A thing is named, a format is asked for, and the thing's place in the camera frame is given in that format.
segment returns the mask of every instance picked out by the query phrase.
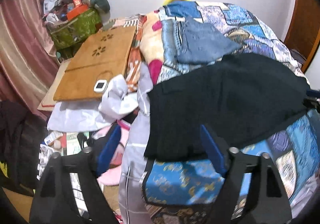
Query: folded blue clothing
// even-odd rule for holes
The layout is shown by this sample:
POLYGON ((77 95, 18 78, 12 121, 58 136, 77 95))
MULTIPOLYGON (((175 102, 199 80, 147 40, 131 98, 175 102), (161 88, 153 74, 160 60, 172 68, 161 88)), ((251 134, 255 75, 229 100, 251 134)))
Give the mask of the folded blue clothing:
POLYGON ((182 22, 181 49, 177 60, 185 64, 208 64, 241 48, 226 38, 211 23, 199 23, 193 18, 182 22))
POLYGON ((169 17, 201 18, 201 13, 197 10, 197 4, 194 1, 177 0, 164 6, 164 10, 169 17))

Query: grey fabric with white stripe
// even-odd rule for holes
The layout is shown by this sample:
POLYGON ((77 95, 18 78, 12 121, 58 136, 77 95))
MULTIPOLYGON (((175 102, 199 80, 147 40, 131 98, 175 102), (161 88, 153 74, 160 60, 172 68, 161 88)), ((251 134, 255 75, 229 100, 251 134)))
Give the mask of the grey fabric with white stripe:
POLYGON ((141 64, 138 83, 139 113, 131 125, 128 142, 122 158, 119 182, 119 208, 124 224, 152 224, 139 185, 147 160, 143 154, 150 133, 150 104, 147 96, 153 88, 146 64, 141 64))

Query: green storage box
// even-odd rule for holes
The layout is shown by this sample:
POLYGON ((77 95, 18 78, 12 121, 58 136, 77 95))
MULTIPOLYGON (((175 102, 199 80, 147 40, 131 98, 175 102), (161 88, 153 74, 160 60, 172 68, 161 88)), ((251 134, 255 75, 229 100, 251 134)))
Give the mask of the green storage box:
POLYGON ((97 10, 89 8, 67 24, 51 31, 50 35, 57 50, 60 50, 83 42, 90 35, 95 34, 101 25, 97 10))

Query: bed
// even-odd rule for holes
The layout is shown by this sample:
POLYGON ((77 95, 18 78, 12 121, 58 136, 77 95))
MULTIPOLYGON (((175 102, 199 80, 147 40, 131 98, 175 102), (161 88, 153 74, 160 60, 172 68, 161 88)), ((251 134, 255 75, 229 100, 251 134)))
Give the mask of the bed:
MULTIPOLYGON (((203 65, 177 61, 181 45, 180 26, 186 18, 211 23, 225 37, 242 47, 234 53, 256 53, 281 62, 298 77, 305 77, 288 48, 264 22, 234 4, 179 1, 146 15, 140 51, 147 68, 141 66, 138 97, 147 86, 186 74, 203 65)), ((144 149, 148 142, 148 101, 140 106, 133 122, 123 157, 119 184, 119 205, 125 223, 203 223, 208 216, 223 178, 209 160, 187 162, 148 162, 144 149)), ((320 115, 310 110, 287 129, 242 149, 260 155, 268 152, 277 166, 296 217, 316 190, 320 153, 317 125, 320 115)), ((248 193, 250 174, 246 174, 233 218, 241 216, 248 193)))

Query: metal bolt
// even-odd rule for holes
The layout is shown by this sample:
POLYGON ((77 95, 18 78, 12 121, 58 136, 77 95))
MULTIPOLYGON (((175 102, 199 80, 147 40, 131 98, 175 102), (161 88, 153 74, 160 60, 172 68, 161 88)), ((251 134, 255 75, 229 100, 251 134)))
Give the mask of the metal bolt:
POLYGON ((87 154, 87 153, 90 153, 92 151, 92 148, 91 147, 85 147, 85 148, 82 149, 82 151, 87 154))
POLYGON ((53 158, 58 158, 58 157, 60 157, 61 156, 61 154, 59 153, 59 152, 54 152, 53 154, 52 154, 52 157, 53 158))
POLYGON ((230 147, 230 148, 229 148, 229 151, 230 151, 231 153, 233 153, 233 154, 239 153, 239 149, 236 148, 236 147, 230 147))
POLYGON ((269 159, 270 155, 266 152, 262 153, 263 158, 269 159))

